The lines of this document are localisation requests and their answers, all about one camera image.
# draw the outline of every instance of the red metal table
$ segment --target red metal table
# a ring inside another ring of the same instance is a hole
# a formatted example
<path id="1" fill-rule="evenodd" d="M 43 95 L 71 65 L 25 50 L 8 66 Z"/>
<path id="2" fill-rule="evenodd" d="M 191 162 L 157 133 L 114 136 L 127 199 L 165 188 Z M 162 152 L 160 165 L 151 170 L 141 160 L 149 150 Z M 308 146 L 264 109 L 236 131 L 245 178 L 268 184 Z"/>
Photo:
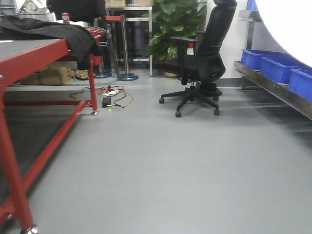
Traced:
<path id="1" fill-rule="evenodd" d="M 102 36 L 102 30 L 100 28 L 92 28 L 89 29 L 89 31 L 99 42 L 99 38 Z M 70 47 L 64 39 L 27 40 L 0 43 L 0 165 L 3 168 L 10 190 L 10 196 L 2 205 L 0 205 L 0 225 L 8 218 L 8 216 L 12 216 L 19 220 L 22 233 L 28 234 L 37 232 L 37 228 L 33 224 L 33 218 L 27 200 L 27 190 L 32 185 L 53 151 L 73 125 L 82 109 L 86 105 L 92 105 L 93 111 L 91 114 L 98 114 L 93 66 L 101 61 L 101 57 L 96 57 L 92 54 L 90 55 L 91 68 L 88 70 L 88 74 L 91 99 L 4 103 L 3 94 L 8 85 L 45 65 L 59 59 L 74 59 L 74 57 L 67 57 L 70 52 Z M 19 170 L 6 118 L 3 112 L 5 105 L 76 105 L 72 114 L 53 136 L 24 177 L 21 176 Z"/>

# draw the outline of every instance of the red table frame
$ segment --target red table frame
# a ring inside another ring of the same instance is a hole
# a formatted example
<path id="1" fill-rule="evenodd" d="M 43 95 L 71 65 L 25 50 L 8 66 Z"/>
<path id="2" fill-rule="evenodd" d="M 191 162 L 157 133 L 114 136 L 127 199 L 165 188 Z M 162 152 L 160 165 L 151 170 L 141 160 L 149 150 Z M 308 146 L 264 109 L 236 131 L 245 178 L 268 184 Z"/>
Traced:
<path id="1" fill-rule="evenodd" d="M 89 31 L 99 43 L 99 38 L 103 35 L 102 29 L 92 28 Z M 72 58 L 68 59 L 66 57 L 70 52 L 71 50 L 66 40 L 57 39 L 33 49 L 0 58 L 0 75 L 2 75 L 0 78 L 0 164 L 10 190 L 10 196 L 0 205 L 0 225 L 8 216 L 12 215 L 13 218 L 19 220 L 23 230 L 30 229 L 33 226 L 33 218 L 26 195 L 27 190 L 73 125 L 82 109 L 86 105 L 92 105 L 93 113 L 98 113 L 93 66 L 99 64 L 101 57 L 96 57 L 92 54 L 90 55 L 91 68 L 88 69 L 91 99 L 10 103 L 10 105 L 76 105 L 75 110 L 22 178 L 3 112 L 5 105 L 9 105 L 4 103 L 3 94 L 8 85 L 29 73 L 56 60 L 71 60 Z"/>

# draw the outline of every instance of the blue storage bin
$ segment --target blue storage bin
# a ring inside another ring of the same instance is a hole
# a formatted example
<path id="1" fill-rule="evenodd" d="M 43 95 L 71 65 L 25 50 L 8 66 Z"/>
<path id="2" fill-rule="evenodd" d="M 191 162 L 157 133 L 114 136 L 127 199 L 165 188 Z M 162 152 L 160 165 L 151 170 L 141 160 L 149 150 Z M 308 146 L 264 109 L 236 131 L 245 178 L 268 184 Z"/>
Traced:
<path id="1" fill-rule="evenodd" d="M 282 52 L 243 49 L 241 63 L 254 70 L 261 70 L 263 57 L 288 57 Z"/>
<path id="2" fill-rule="evenodd" d="M 312 101 L 312 68 L 311 70 L 291 69 L 291 73 L 289 90 Z"/>
<path id="3" fill-rule="evenodd" d="M 257 11 L 258 7 L 255 3 L 255 0 L 248 0 L 246 10 Z"/>
<path id="4" fill-rule="evenodd" d="M 288 58 L 262 58 L 261 74 L 277 83 L 289 84 L 291 69 L 309 70 L 310 67 L 293 57 Z"/>

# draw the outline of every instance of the black chair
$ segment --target black chair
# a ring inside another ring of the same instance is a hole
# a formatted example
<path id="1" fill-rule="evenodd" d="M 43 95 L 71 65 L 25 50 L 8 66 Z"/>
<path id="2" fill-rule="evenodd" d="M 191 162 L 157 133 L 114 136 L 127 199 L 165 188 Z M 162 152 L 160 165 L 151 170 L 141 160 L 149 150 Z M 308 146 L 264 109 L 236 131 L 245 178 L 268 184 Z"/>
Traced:
<path id="1" fill-rule="evenodd" d="M 191 82 L 190 88 L 162 94 L 159 99 L 159 103 L 163 104 L 164 97 L 183 96 L 181 103 L 176 108 L 176 117 L 181 116 L 180 108 L 187 101 L 194 101 L 194 98 L 215 107 L 215 115 L 220 114 L 219 106 L 208 97 L 213 97 L 214 101 L 218 101 L 222 94 L 215 83 L 225 73 L 219 52 L 230 28 L 237 3 L 235 0 L 214 0 L 214 2 L 216 6 L 211 11 L 206 31 L 202 33 L 203 39 L 196 54 L 193 56 L 185 53 L 185 44 L 191 42 L 195 45 L 196 39 L 172 37 L 172 40 L 177 43 L 178 57 L 160 64 L 164 71 L 179 74 L 182 85 L 186 85 L 188 80 Z"/>

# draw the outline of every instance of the black cloth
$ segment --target black cloth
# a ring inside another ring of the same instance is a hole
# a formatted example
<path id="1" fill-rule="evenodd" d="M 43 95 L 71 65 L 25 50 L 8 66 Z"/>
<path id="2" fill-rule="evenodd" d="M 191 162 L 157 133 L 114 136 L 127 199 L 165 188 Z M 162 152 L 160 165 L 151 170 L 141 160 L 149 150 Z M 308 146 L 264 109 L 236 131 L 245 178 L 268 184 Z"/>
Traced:
<path id="1" fill-rule="evenodd" d="M 62 12 L 67 12 L 74 22 L 92 23 L 94 18 L 106 15 L 105 0 L 47 0 L 47 7 L 57 20 L 62 19 Z"/>
<path id="2" fill-rule="evenodd" d="M 91 67 L 90 54 L 101 56 L 94 36 L 79 25 L 62 24 L 38 19 L 20 19 L 5 15 L 0 21 L 1 40 L 65 39 L 77 57 L 80 70 Z"/>

